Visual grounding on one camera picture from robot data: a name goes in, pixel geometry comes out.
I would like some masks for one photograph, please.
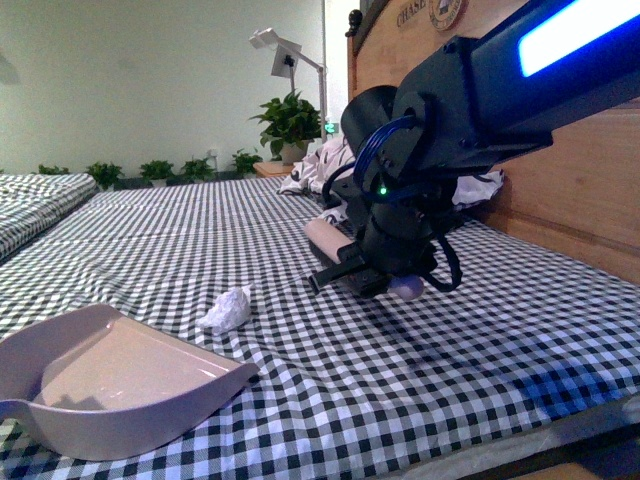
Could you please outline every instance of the logo emblem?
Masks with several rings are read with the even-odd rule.
[[[436,30],[452,28],[462,18],[467,0],[429,0],[429,17]]]

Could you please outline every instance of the blue cable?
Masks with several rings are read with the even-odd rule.
[[[386,143],[387,140],[398,130],[412,128],[416,124],[416,118],[413,115],[405,115],[398,117],[389,123],[381,126],[367,139],[367,143],[360,151],[358,158],[353,168],[353,180],[355,184],[362,190],[362,192],[374,201],[382,201],[384,203],[397,201],[405,198],[406,196],[415,195],[415,188],[402,189],[397,192],[392,192],[388,196],[381,197],[378,194],[367,192],[364,190],[364,176],[371,166],[371,163],[376,158],[378,150]]]

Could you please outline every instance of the blue led light strip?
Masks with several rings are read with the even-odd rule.
[[[640,0],[576,0],[518,42],[522,74],[536,72],[640,15]]]

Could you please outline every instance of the mattress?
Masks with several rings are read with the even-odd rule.
[[[448,236],[464,272],[454,292],[365,300],[332,285],[314,297],[300,276],[320,264],[302,228],[320,208],[277,195],[279,183],[99,193],[0,267],[2,337],[107,303],[260,369],[204,423],[126,460],[61,457],[5,421],[0,476],[385,475],[638,394],[639,287],[468,221]],[[221,336],[196,326],[247,284],[249,322]],[[590,432],[615,428],[589,418]]]
[[[0,260],[61,220],[96,188],[85,173],[0,175]]]

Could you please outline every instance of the wooden headboard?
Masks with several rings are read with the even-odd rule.
[[[480,37],[526,0],[462,3],[466,8],[453,27],[438,31],[429,0],[374,0],[349,38],[351,98],[377,85],[399,85],[453,35]],[[551,148],[500,165],[505,186],[472,214],[640,284],[640,101],[558,129],[554,141]]]

